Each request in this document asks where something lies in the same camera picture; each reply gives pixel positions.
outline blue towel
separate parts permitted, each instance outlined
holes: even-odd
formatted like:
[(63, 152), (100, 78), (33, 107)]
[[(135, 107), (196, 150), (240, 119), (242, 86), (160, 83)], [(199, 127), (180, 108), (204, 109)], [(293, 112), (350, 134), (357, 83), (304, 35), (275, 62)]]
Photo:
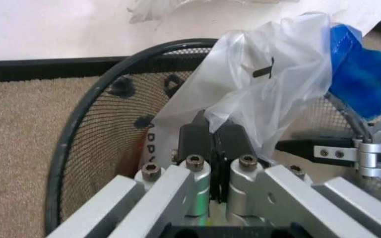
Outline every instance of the blue towel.
[(381, 52), (364, 49), (361, 32), (331, 29), (332, 86), (329, 91), (366, 120), (381, 115)]

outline white plastic bag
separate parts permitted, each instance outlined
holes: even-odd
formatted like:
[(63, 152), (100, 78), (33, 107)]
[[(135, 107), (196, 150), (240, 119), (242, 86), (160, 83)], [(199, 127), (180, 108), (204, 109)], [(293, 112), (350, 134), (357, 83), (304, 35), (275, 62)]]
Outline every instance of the white plastic bag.
[[(154, 118), (142, 162), (169, 166), (180, 126), (202, 109), (211, 132), (231, 119), (246, 129), (259, 157), (271, 156), (292, 120), (331, 85), (329, 33), (322, 13), (226, 33)], [(271, 75), (253, 77), (269, 66)]]
[[(161, 20), (178, 7), (192, 1), (211, 1), (211, 0), (134, 0), (129, 8), (133, 13), (130, 23), (138, 23), (151, 20)], [(279, 0), (221, 0), (237, 1), (241, 3), (249, 2), (277, 2)]]

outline black baseboard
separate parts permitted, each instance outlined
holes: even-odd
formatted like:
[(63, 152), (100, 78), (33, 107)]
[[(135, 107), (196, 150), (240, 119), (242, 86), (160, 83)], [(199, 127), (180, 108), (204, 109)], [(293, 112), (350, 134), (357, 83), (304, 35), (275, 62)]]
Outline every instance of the black baseboard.
[(0, 82), (99, 76), (126, 57), (0, 61)]

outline wire mesh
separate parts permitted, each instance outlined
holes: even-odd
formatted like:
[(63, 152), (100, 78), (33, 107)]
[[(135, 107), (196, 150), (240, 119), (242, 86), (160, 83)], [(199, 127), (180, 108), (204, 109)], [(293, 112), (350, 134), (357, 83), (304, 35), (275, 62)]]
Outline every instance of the wire mesh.
[(173, 61), (167, 67), (171, 71), (122, 75), (95, 100), (74, 135), (66, 160), (60, 199), (61, 221), (118, 173), (119, 162), (132, 152), (150, 120), (191, 75), (192, 71), (174, 71), (176, 66), (192, 63), (196, 56), (205, 56), (209, 50), (168, 52), (164, 55), (188, 57)]
[[(120, 162), (134, 153), (134, 145), (145, 135), (151, 119), (209, 51), (210, 48), (185, 49), (164, 53), (167, 61), (151, 59), (151, 73), (147, 73), (148, 69), (134, 69), (119, 76), (83, 112), (85, 116), (73, 135), (60, 174), (61, 222), (119, 173)], [(350, 137), (355, 132), (341, 111), (322, 98), (295, 120), (284, 137), (307, 133)]]

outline white wall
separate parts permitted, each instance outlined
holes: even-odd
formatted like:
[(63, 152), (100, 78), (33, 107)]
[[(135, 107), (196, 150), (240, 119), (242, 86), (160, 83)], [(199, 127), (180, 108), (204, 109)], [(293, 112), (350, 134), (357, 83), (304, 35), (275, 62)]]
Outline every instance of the white wall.
[(130, 25), (128, 0), (0, 0), (0, 60), (131, 55), (163, 42), (253, 29), (307, 11), (323, 11), (364, 34), (381, 20), (381, 0), (300, 0), (241, 5), (191, 3), (161, 24)]

